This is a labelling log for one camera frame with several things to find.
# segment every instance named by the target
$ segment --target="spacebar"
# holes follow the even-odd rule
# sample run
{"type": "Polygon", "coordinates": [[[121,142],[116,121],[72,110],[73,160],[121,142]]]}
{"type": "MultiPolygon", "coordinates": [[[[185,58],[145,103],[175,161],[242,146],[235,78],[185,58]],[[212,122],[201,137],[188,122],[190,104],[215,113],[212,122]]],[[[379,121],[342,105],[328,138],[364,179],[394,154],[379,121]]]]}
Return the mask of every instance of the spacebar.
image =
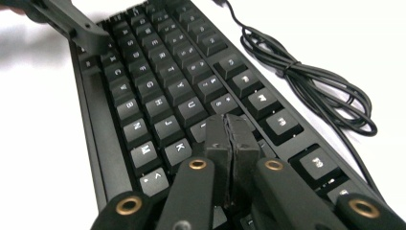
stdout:
{"type": "Polygon", "coordinates": [[[83,87],[101,167],[101,177],[107,201],[114,196],[132,191],[122,149],[114,128],[110,109],[99,74],[84,77],[83,87]]]}

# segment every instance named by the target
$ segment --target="cable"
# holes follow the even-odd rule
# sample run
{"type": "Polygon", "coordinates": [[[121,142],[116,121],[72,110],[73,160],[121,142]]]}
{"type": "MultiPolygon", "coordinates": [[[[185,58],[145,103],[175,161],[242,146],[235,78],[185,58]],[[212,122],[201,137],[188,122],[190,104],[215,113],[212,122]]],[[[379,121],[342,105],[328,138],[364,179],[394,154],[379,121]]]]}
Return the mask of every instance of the cable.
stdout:
{"type": "Polygon", "coordinates": [[[277,74],[287,80],[302,103],[334,129],[358,164],[369,186],[384,200],[355,147],[343,132],[344,129],[349,129],[365,136],[376,135],[377,127],[371,119],[372,103],[368,95],[337,74],[297,61],[277,39],[238,21],[227,0],[214,1],[219,6],[227,4],[233,19],[242,28],[240,41],[245,50],[260,62],[275,68],[277,74]],[[340,99],[333,95],[332,91],[339,91],[347,99],[340,99]]]}

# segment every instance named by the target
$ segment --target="keyboard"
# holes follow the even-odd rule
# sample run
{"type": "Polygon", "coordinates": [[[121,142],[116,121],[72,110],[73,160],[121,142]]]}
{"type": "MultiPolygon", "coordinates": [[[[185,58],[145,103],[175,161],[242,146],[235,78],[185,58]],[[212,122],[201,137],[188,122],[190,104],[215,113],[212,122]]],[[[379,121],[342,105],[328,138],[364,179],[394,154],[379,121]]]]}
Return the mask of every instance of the keyboard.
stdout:
{"type": "MultiPolygon", "coordinates": [[[[327,203],[351,193],[379,199],[193,2],[145,2],[98,25],[111,34],[107,54],[70,49],[100,211],[126,191],[165,203],[215,114],[243,118],[263,156],[290,163],[327,203]]],[[[253,229],[250,217],[216,207],[214,229],[253,229]]]]}

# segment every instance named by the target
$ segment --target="gold rivet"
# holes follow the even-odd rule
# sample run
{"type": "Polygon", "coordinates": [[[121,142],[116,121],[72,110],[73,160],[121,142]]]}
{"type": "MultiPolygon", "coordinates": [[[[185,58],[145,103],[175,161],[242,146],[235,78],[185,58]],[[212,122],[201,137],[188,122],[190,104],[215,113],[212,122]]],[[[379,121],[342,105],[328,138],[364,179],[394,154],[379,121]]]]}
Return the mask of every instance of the gold rivet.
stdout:
{"type": "Polygon", "coordinates": [[[201,170],[201,169],[204,169],[206,166],[207,166],[207,163],[204,160],[192,160],[189,163],[189,167],[191,167],[191,169],[194,169],[194,170],[201,170]]]}
{"type": "Polygon", "coordinates": [[[143,206],[143,201],[133,195],[121,200],[116,206],[116,212],[122,216],[127,216],[138,212],[141,206],[143,206]]]}
{"type": "Polygon", "coordinates": [[[362,199],[352,199],[349,202],[349,205],[353,211],[355,211],[357,214],[369,218],[369,219],[375,219],[380,216],[379,210],[370,204],[369,202],[362,200],[362,199]],[[367,209],[361,208],[359,205],[362,205],[366,207],[367,209]]]}
{"type": "Polygon", "coordinates": [[[273,171],[279,171],[279,170],[283,169],[283,164],[281,164],[281,162],[278,162],[276,160],[269,160],[269,161],[265,162],[265,166],[269,170],[273,170],[273,171]]]}

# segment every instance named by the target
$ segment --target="white surface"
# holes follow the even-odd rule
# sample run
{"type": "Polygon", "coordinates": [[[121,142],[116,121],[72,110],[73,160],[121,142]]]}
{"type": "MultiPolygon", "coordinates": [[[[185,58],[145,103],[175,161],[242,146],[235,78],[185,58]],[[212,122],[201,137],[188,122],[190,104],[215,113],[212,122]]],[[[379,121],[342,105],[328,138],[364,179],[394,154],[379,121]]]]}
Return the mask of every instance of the white surface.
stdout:
{"type": "MultiPolygon", "coordinates": [[[[73,2],[98,20],[140,1],[73,2]]],[[[240,48],[240,30],[227,9],[210,0],[194,2],[240,48]]],[[[241,22],[275,37],[302,63],[333,71],[371,97],[378,134],[349,136],[388,204],[406,219],[401,1],[231,2],[241,22]]],[[[68,43],[51,27],[11,12],[1,11],[0,21],[0,229],[89,229],[98,211],[68,43]]],[[[287,84],[258,67],[350,161],[334,133],[287,84]]]]}

